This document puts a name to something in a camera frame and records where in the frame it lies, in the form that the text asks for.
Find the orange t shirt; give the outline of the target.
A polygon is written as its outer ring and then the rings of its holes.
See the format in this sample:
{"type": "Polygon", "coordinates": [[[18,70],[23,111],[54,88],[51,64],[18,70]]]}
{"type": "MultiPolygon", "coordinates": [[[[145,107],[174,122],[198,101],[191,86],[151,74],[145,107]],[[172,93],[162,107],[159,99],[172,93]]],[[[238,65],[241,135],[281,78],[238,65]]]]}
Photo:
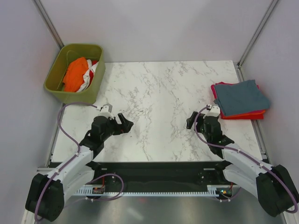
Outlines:
{"type": "Polygon", "coordinates": [[[63,78],[64,91],[77,92],[84,83],[83,76],[88,68],[88,62],[84,57],[71,62],[63,78]]]}

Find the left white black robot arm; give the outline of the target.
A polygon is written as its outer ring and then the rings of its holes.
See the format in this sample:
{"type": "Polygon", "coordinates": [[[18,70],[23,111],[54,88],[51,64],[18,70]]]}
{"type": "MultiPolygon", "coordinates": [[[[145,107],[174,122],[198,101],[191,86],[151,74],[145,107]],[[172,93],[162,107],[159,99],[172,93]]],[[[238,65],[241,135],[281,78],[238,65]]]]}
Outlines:
{"type": "Polygon", "coordinates": [[[78,143],[78,150],[47,174],[36,174],[31,182],[26,210],[32,212],[35,221],[54,221],[65,202],[86,183],[99,183],[103,173],[95,168],[93,159],[104,148],[104,142],[112,135],[130,132],[134,123],[118,114],[120,123],[109,112],[101,112],[93,119],[91,129],[78,143]]]}

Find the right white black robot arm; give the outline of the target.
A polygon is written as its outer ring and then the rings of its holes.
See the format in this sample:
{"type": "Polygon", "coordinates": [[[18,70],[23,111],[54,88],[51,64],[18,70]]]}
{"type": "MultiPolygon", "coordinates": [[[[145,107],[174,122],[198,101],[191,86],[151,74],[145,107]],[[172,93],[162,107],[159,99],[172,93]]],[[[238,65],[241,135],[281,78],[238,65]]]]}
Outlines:
{"type": "Polygon", "coordinates": [[[273,166],[249,155],[222,133],[218,117],[211,111],[207,114],[193,112],[186,120],[186,128],[193,129],[198,138],[208,145],[210,151],[223,161],[214,171],[218,183],[227,181],[237,184],[253,195],[272,216],[299,210],[299,193],[288,170],[273,166]]]}

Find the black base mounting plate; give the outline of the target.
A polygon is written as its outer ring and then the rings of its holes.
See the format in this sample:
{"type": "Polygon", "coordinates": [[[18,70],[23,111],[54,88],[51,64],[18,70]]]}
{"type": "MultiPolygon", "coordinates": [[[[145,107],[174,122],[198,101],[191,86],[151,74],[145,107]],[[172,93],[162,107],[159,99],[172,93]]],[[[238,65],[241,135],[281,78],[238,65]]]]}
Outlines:
{"type": "Polygon", "coordinates": [[[117,192],[203,191],[207,185],[230,187],[220,161],[93,162],[93,184],[117,192]]]}

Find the white red green t shirt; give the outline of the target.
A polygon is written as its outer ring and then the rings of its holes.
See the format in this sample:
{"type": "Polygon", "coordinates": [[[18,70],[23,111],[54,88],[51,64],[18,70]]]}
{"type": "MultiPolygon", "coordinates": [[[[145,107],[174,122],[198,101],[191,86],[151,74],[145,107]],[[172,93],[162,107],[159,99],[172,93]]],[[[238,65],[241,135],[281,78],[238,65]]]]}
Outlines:
{"type": "Polygon", "coordinates": [[[98,64],[99,62],[96,60],[87,59],[88,70],[83,75],[83,83],[81,84],[77,92],[82,92],[90,86],[98,64]]]}

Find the folded red-orange t shirt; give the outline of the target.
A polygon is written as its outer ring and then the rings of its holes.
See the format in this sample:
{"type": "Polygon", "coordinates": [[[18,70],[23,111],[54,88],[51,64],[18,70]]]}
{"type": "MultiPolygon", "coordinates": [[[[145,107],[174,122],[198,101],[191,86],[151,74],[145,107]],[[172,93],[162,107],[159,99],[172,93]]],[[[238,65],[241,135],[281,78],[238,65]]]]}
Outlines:
{"type": "Polygon", "coordinates": [[[221,111],[221,118],[222,119],[230,119],[230,120],[238,120],[238,119],[257,120],[257,119],[264,119],[265,113],[266,113],[266,110],[261,110],[261,111],[253,111],[253,112],[249,112],[249,113],[227,116],[227,115],[224,115],[224,113],[221,111]]]}

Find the olive green plastic bin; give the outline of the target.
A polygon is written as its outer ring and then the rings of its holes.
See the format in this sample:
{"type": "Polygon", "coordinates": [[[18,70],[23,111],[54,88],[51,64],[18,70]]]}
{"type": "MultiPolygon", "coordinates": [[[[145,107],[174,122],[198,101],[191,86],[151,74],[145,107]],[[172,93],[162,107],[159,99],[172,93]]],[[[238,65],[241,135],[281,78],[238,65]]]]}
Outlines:
{"type": "Polygon", "coordinates": [[[46,79],[44,88],[64,104],[73,102],[85,102],[93,104],[96,102],[100,91],[101,82],[105,73],[105,62],[103,49],[96,44],[73,43],[64,46],[56,57],[46,79]],[[90,86],[82,92],[64,91],[63,78],[67,68],[76,59],[84,57],[96,60],[98,65],[90,86]]]}

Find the right aluminium frame post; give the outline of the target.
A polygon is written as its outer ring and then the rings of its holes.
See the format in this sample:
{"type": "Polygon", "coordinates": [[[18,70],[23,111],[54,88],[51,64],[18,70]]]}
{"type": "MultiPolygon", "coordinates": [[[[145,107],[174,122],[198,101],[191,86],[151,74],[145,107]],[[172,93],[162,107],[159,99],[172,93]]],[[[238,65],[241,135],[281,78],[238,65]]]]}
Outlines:
{"type": "Polygon", "coordinates": [[[271,17],[272,13],[274,12],[275,8],[277,7],[278,3],[280,2],[280,0],[271,0],[270,4],[268,5],[262,19],[260,20],[257,28],[255,29],[247,47],[245,48],[240,60],[237,62],[237,66],[241,67],[248,54],[250,53],[250,51],[252,50],[253,46],[255,45],[255,43],[257,42],[261,32],[263,31],[265,25],[267,24],[269,18],[271,17]]]}

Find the aluminium frame post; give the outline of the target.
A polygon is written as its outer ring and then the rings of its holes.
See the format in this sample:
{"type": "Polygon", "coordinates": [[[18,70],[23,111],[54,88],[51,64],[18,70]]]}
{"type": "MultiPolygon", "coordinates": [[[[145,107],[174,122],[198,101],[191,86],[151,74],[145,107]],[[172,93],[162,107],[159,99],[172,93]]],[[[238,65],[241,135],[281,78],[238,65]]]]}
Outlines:
{"type": "Polygon", "coordinates": [[[49,32],[51,33],[54,41],[56,42],[57,46],[61,49],[64,47],[64,43],[59,36],[51,18],[49,17],[44,5],[40,0],[32,0],[33,4],[35,5],[38,13],[40,14],[42,20],[44,21],[45,25],[47,26],[49,32]]]}
{"type": "Polygon", "coordinates": [[[255,45],[255,43],[257,42],[261,32],[263,31],[265,25],[267,24],[269,18],[271,17],[272,13],[274,12],[275,8],[277,7],[278,3],[280,2],[280,0],[271,0],[270,4],[268,5],[262,19],[260,20],[257,28],[255,29],[247,47],[245,48],[240,60],[237,62],[237,66],[241,67],[248,54],[250,53],[250,51],[252,50],[253,46],[255,45]]]}

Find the aluminium extrusion rail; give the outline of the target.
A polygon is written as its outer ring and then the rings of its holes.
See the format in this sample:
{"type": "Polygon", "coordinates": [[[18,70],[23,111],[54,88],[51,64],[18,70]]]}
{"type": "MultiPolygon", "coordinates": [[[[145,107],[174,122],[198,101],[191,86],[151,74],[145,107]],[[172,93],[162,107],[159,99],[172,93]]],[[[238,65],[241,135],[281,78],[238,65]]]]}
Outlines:
{"type": "Polygon", "coordinates": [[[42,175],[46,175],[47,173],[55,170],[56,168],[38,168],[37,173],[41,173],[42,175]]]}

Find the left aluminium frame post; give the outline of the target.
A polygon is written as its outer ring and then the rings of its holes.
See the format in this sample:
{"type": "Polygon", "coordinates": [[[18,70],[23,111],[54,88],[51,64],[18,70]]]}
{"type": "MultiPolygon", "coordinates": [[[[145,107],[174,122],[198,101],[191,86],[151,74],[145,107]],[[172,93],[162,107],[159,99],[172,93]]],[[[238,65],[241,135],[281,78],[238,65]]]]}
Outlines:
{"type": "Polygon", "coordinates": [[[49,17],[44,5],[40,0],[32,0],[33,4],[35,5],[38,13],[40,14],[42,20],[44,21],[45,25],[47,26],[49,32],[51,33],[54,41],[56,42],[57,46],[61,49],[64,47],[64,43],[59,36],[51,18],[49,17]]]}

